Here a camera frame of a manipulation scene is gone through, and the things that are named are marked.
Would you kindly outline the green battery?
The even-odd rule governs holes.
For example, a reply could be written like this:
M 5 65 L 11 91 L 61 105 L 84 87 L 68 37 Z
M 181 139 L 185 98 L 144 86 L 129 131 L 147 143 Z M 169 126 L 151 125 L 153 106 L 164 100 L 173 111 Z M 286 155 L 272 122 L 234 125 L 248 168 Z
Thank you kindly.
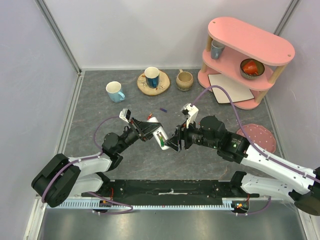
M 164 139 L 163 139 L 163 137 L 161 135 L 159 136 L 159 140 L 160 140 L 161 147 L 164 147 L 165 146 L 165 141 L 164 141 Z

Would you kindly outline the white remote control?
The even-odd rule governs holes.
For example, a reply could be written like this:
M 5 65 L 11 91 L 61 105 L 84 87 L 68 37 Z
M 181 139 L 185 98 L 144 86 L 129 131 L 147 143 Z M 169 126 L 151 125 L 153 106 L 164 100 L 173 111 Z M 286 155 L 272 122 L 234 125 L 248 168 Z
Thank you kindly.
M 168 139 L 168 136 L 161 125 L 152 134 L 163 151 L 170 148 L 165 145 L 165 141 Z

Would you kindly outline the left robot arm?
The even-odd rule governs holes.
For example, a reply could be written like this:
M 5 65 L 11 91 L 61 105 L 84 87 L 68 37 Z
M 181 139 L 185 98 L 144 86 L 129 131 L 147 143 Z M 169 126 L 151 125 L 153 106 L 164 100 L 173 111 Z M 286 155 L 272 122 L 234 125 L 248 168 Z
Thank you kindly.
M 131 118 L 121 135 L 110 132 L 105 135 L 98 153 L 82 157 L 67 157 L 56 154 L 32 180 L 31 187 L 41 196 L 43 203 L 54 208 L 69 196 L 94 192 L 99 197 L 110 191 L 105 172 L 118 167 L 120 155 L 137 140 L 143 142 L 155 138 L 162 150 L 168 139 L 163 126 L 155 117 L 148 121 Z

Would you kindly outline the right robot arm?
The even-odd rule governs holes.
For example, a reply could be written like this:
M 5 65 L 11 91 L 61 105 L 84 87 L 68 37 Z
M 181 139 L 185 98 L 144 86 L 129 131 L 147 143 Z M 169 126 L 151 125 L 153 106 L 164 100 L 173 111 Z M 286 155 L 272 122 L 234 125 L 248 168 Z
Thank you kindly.
M 235 197 L 244 193 L 283 198 L 301 211 L 320 214 L 320 170 L 303 167 L 278 157 L 242 135 L 230 132 L 215 116 L 206 116 L 199 127 L 183 123 L 164 144 L 175 151 L 196 144 L 215 149 L 226 161 L 251 167 L 269 175 L 268 178 L 236 173 L 229 184 Z

